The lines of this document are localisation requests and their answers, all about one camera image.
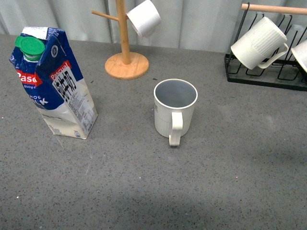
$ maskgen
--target nutrition label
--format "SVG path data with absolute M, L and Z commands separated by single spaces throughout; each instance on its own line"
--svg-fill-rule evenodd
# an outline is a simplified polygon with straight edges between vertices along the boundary
M 95 114 L 86 98 L 78 92 L 76 82 L 70 67 L 62 65 L 61 71 L 53 77 L 52 85 L 80 121 L 83 131 L 89 133 Z

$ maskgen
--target wooden base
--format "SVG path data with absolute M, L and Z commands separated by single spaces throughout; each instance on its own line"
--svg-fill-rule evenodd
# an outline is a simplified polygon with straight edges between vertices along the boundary
M 131 63 L 123 64 L 123 54 L 115 54 L 105 64 L 106 72 L 113 78 L 129 80 L 142 76 L 149 68 L 148 59 L 142 54 L 130 52 Z

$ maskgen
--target milk carton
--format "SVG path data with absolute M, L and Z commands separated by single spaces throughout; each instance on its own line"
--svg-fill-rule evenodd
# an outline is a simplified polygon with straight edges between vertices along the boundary
M 10 62 L 53 134 L 86 139 L 97 112 L 65 31 L 25 27 Z

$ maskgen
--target white mug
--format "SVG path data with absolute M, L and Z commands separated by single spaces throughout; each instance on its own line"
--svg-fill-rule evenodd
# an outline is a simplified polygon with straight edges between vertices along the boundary
M 291 48 L 293 56 L 301 67 L 307 72 L 307 40 Z
M 286 35 L 269 18 L 263 17 L 246 34 L 244 34 L 230 48 L 235 57 L 248 69 L 256 66 L 265 69 L 274 61 L 288 52 Z M 280 48 L 279 53 L 267 62 L 260 64 L 269 55 Z
M 150 0 L 145 0 L 129 11 L 127 16 L 135 32 L 142 38 L 152 35 L 156 26 L 161 23 L 159 12 Z
M 185 80 L 167 79 L 158 83 L 153 93 L 155 128 L 169 138 L 169 145 L 178 146 L 189 129 L 197 90 Z

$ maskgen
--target wooden rod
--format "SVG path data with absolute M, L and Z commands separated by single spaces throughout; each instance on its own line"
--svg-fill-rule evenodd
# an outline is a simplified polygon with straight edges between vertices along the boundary
M 131 63 L 129 39 L 128 39 L 128 27 L 127 27 L 127 14 L 125 0 L 116 0 L 116 9 L 119 24 L 119 33 L 121 40 L 121 52 L 123 54 L 123 63 L 129 65 Z
M 271 12 L 271 13 L 287 13 L 287 14 L 301 14 L 307 15 L 307 8 L 295 8 L 295 7 L 284 7 L 284 6 L 266 6 L 266 5 L 253 5 L 243 3 L 241 10 L 249 11 L 261 11 L 261 12 Z
M 98 16 L 101 16 L 101 17 L 105 17 L 105 18 L 108 18 L 108 19 L 111 19 L 111 20 L 118 21 L 117 17 L 111 16 L 111 15 L 108 15 L 108 14 L 105 14 L 105 13 L 101 13 L 101 12 L 98 12 L 98 11 L 92 11 L 92 14 L 95 14 L 95 15 L 98 15 Z

